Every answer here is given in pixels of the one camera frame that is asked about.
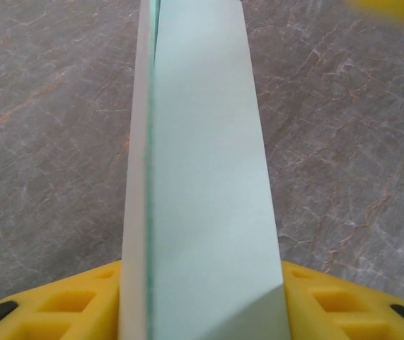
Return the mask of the light teal paper box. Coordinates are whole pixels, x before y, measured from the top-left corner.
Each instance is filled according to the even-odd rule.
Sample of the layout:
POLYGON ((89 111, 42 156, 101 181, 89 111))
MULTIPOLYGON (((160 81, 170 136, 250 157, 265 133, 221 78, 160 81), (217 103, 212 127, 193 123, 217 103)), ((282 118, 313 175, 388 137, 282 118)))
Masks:
POLYGON ((119 340, 291 340, 241 0, 140 0, 119 340))

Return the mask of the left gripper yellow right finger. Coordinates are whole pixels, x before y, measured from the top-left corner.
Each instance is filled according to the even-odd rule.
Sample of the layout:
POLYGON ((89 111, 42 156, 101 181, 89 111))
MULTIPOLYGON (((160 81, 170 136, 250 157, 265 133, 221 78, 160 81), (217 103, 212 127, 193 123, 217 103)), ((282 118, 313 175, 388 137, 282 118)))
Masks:
POLYGON ((282 262, 292 340, 404 340, 404 300, 282 262))

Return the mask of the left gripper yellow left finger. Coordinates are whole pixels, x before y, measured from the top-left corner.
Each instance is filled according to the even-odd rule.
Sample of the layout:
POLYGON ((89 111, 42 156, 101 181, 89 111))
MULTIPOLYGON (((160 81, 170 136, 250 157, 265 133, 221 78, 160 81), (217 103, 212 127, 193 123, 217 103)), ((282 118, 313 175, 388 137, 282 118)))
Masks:
POLYGON ((0 300, 0 340, 118 340, 120 261, 0 300))

